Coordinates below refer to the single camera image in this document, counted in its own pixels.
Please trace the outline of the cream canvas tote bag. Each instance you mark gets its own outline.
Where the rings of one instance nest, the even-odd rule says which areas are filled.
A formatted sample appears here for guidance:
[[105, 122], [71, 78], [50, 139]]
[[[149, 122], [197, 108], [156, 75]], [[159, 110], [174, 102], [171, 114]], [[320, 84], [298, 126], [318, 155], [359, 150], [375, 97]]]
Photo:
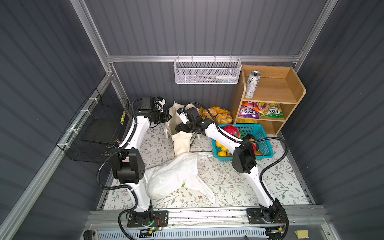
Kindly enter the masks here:
[[169, 108], [169, 114], [172, 118], [165, 123], [165, 134], [167, 139], [172, 140], [176, 157], [184, 153], [188, 153], [194, 139], [197, 137], [196, 133], [176, 131], [176, 126], [183, 123], [180, 117], [177, 116], [177, 110], [183, 107], [183, 105], [174, 102], [174, 104]]

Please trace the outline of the purple Fox's candy bag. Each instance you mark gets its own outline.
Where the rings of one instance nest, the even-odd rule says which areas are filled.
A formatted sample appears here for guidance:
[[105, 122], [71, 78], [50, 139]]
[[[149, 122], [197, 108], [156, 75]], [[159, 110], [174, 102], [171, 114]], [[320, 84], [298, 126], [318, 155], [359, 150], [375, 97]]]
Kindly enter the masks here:
[[258, 119], [259, 108], [255, 102], [242, 102], [239, 115], [240, 118]]

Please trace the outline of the white plastic grocery bag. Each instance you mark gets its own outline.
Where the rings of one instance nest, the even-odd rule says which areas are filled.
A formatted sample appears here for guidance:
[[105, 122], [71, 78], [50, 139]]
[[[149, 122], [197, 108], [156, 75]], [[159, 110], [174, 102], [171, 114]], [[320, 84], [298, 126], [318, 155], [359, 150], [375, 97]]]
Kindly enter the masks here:
[[168, 197], [180, 188], [188, 188], [205, 195], [215, 203], [213, 191], [199, 177], [198, 162], [212, 157], [209, 152], [184, 153], [161, 165], [146, 169], [144, 181], [151, 199]]

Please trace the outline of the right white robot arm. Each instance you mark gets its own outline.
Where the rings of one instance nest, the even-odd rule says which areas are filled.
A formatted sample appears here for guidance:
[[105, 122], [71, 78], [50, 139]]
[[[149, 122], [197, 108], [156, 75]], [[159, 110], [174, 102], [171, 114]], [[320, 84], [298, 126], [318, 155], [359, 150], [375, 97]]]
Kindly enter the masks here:
[[[263, 174], [271, 167], [280, 163], [288, 154], [289, 148], [284, 139], [278, 137], [266, 137], [260, 140], [241, 140], [224, 131], [219, 125], [209, 118], [203, 119], [199, 113], [192, 114], [186, 111], [177, 113], [182, 121], [175, 127], [176, 131], [204, 134], [227, 148], [233, 155], [232, 166], [242, 174], [255, 192], [262, 216], [268, 223], [274, 222], [279, 217], [285, 217], [286, 211], [280, 201], [273, 197], [263, 182]], [[269, 140], [278, 140], [285, 147], [283, 155], [274, 163], [265, 167], [261, 172], [257, 167], [256, 155], [253, 145]]]

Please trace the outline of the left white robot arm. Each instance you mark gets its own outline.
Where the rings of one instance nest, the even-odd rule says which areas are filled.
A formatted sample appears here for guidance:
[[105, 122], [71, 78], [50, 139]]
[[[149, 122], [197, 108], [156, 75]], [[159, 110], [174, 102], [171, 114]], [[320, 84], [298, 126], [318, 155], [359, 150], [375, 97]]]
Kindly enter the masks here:
[[[99, 168], [96, 178], [97, 184], [104, 190], [128, 189], [134, 198], [133, 211], [151, 216], [153, 205], [142, 181], [146, 167], [140, 154], [140, 146], [152, 123], [166, 123], [172, 117], [168, 110], [139, 110], [138, 114], [133, 117], [126, 138], [120, 147], [107, 157]], [[121, 183], [119, 186], [109, 187], [101, 182], [101, 170], [107, 163], [112, 164], [114, 178]]]

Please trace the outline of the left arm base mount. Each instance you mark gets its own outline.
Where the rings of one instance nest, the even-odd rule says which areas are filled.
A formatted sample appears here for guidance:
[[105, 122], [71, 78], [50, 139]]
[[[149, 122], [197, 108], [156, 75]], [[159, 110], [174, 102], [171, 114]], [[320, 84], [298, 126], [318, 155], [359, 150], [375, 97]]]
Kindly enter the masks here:
[[141, 227], [167, 227], [169, 220], [169, 211], [133, 211], [128, 215], [128, 228]]

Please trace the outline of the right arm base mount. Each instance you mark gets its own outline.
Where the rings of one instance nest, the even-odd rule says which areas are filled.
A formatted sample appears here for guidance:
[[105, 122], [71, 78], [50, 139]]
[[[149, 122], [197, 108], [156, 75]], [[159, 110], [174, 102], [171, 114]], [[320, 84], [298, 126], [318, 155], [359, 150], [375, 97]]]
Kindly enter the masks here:
[[285, 224], [285, 214], [280, 209], [248, 208], [247, 218], [250, 224]]

